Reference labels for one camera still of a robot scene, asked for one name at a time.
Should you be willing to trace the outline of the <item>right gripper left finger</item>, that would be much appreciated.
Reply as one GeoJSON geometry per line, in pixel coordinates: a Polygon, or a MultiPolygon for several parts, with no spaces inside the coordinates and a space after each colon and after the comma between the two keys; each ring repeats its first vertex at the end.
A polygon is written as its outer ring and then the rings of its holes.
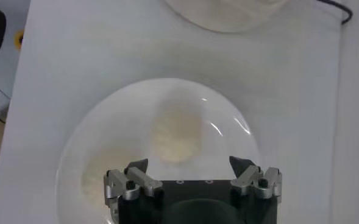
{"type": "Polygon", "coordinates": [[[124,171],[112,169],[104,175],[104,203],[111,215],[118,215],[118,201],[136,200],[141,194],[158,198],[163,194],[163,183],[146,174],[148,159],[133,161],[124,171]]]}

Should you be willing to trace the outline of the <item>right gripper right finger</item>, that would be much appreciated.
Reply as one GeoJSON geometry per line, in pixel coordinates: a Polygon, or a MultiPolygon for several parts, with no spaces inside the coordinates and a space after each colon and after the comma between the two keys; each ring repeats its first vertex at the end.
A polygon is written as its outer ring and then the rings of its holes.
{"type": "Polygon", "coordinates": [[[230,185],[241,196],[252,191],[256,198],[276,198],[278,203],[282,202],[282,173],[278,168],[269,167],[264,172],[251,160],[235,156],[229,156],[229,163],[236,176],[230,181],[230,185]]]}

